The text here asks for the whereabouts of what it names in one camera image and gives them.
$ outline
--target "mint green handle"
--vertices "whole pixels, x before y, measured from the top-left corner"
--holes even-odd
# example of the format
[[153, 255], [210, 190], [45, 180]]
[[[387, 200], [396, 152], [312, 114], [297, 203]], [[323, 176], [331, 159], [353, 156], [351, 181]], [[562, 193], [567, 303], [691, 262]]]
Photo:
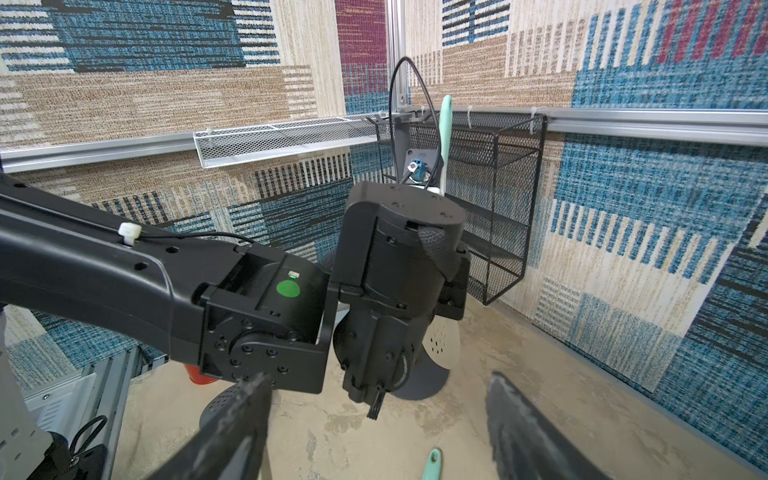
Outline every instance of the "mint green handle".
[[442, 172], [440, 174], [440, 193], [445, 194], [445, 179], [448, 171], [448, 152], [451, 150], [451, 127], [453, 125], [453, 100], [451, 95], [442, 98], [440, 107], [440, 156]]
[[440, 471], [442, 470], [442, 452], [440, 449], [432, 449], [424, 465], [422, 480], [440, 480]]

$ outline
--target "blue connector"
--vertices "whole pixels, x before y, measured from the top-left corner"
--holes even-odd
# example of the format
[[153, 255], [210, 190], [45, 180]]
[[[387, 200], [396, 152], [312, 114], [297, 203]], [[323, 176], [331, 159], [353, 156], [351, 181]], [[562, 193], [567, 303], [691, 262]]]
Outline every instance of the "blue connector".
[[422, 183], [427, 176], [427, 166], [421, 158], [414, 158], [409, 164], [408, 170], [411, 171], [411, 180], [417, 184]]

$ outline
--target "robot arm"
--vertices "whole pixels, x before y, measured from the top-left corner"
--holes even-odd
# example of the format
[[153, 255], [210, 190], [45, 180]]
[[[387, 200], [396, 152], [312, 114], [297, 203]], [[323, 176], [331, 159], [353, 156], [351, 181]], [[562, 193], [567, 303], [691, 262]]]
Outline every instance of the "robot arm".
[[[147, 225], [127, 245], [123, 222], [0, 174], [0, 303], [133, 336], [209, 376], [311, 393], [333, 336], [343, 388], [373, 419], [407, 382], [433, 316], [463, 316], [465, 212], [426, 190], [357, 184], [331, 273]], [[333, 335], [339, 301], [350, 311]]]

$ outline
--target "dirty floor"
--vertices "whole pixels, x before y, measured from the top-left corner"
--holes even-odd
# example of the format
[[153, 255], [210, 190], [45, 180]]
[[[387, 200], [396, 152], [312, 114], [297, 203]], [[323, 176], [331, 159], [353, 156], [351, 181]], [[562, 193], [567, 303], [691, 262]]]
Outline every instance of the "dirty floor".
[[[267, 443], [274, 480], [418, 479], [434, 446], [444, 455], [442, 480], [497, 478], [484, 404], [493, 370], [612, 478], [765, 478], [511, 310], [471, 299], [460, 330], [462, 363], [445, 388], [422, 402], [387, 396], [378, 421], [347, 398], [333, 353], [321, 395], [275, 392]], [[196, 386], [175, 362], [135, 379], [113, 478], [152, 472], [229, 385]]]

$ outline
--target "white strainer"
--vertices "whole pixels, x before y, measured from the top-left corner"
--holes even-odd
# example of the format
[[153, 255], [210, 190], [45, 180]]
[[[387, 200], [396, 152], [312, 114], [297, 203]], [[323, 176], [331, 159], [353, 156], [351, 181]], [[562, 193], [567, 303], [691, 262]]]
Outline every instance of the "white strainer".
[[442, 368], [455, 368], [462, 351], [458, 338], [458, 322], [435, 315], [435, 319], [427, 328], [422, 345], [429, 358]]

